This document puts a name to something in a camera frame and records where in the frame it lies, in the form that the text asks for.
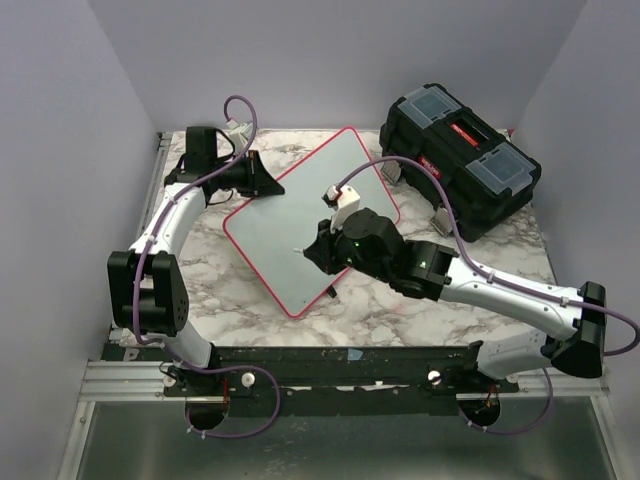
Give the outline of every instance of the black toolbox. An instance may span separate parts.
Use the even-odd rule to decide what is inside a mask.
[[[409,157],[442,184],[462,238],[473,242],[533,197],[540,164],[496,132],[439,84],[400,98],[380,129],[383,155]],[[383,173],[398,168],[385,165]],[[436,210],[434,225],[451,231],[437,190],[415,168],[397,170]]]

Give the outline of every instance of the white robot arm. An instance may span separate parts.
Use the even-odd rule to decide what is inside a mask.
[[[542,284],[474,262],[487,272],[482,276],[453,249],[405,241],[388,218],[369,209],[358,210],[360,197],[348,185],[341,191],[332,186],[324,200],[336,213],[319,223],[316,241],[303,253],[326,273],[350,266],[389,283],[405,296],[481,307],[534,327],[504,340],[482,342],[477,355],[480,373],[499,380],[555,366],[573,376],[601,376],[605,315],[571,305],[604,306],[605,290],[600,285],[588,282],[578,290]],[[494,278],[532,293],[508,288]],[[549,295],[562,303],[544,298]]]

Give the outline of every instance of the toolbox lid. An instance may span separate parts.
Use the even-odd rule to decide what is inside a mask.
[[[535,165],[509,143],[501,143],[492,151],[467,164],[466,168],[496,195],[511,189],[511,196],[533,182],[529,172]]]
[[[458,102],[436,86],[420,87],[398,105],[398,108],[420,128],[427,128],[436,120],[462,108]]]

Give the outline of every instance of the gray tray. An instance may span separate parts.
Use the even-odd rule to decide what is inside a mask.
[[[231,242],[290,317],[301,316],[346,272],[325,275],[294,248],[311,245],[318,222],[333,214],[321,199],[327,189],[370,160],[356,131],[344,128],[278,178],[285,195],[249,200],[224,219]],[[361,208],[400,220],[376,167],[349,185],[360,194]]]

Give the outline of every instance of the red label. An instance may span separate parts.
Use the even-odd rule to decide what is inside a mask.
[[[429,170],[429,173],[431,175],[433,175],[438,180],[440,180],[440,177],[442,176],[442,174],[440,173],[440,170],[438,170],[433,163],[427,160],[426,157],[420,157],[418,158],[418,160],[420,161],[420,165],[422,165],[424,168]]]
[[[479,145],[479,143],[474,140],[473,138],[471,138],[471,136],[465,132],[464,130],[462,130],[458,125],[456,125],[455,123],[451,124],[451,128],[453,128],[456,132],[458,132],[458,134],[464,138],[467,142],[469,142],[472,146],[477,147]]]

